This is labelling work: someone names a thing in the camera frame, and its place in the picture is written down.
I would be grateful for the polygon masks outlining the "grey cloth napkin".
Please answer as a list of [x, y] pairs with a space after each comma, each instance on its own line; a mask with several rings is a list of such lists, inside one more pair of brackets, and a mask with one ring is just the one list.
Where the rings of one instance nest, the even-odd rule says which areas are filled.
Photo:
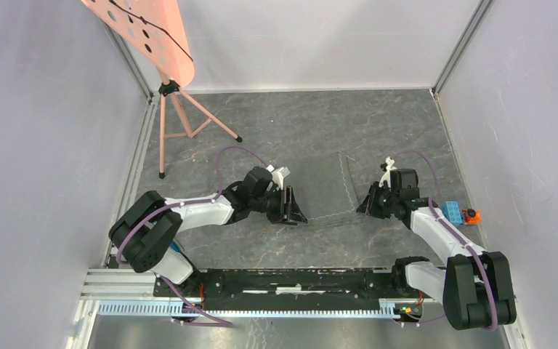
[[360, 224], [357, 195], [344, 154], [297, 159], [288, 165], [286, 183], [293, 187], [295, 201], [307, 218], [301, 229], [319, 230]]

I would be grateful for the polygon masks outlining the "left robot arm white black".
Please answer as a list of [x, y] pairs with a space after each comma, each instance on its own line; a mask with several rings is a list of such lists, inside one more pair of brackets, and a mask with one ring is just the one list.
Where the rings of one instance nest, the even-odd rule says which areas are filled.
[[182, 296], [199, 287], [197, 268], [178, 246], [178, 233], [204, 226], [231, 225], [252, 212], [272, 224], [306, 224], [294, 189], [285, 184], [286, 167], [254, 167], [243, 180], [210, 196], [174, 199], [155, 190], [140, 196], [109, 231], [117, 249], [116, 262], [135, 272], [152, 272], [171, 282]]

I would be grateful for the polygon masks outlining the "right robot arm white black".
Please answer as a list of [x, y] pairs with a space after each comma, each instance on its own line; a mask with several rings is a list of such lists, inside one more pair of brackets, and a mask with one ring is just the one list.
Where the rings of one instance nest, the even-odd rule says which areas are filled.
[[494, 330], [517, 320], [507, 257], [473, 243], [430, 197], [421, 196], [414, 169], [388, 169], [371, 183], [357, 212], [398, 219], [443, 262], [437, 267], [425, 257], [397, 259], [390, 278], [395, 294], [408, 297], [418, 290], [430, 296], [441, 304], [448, 323], [457, 330]]

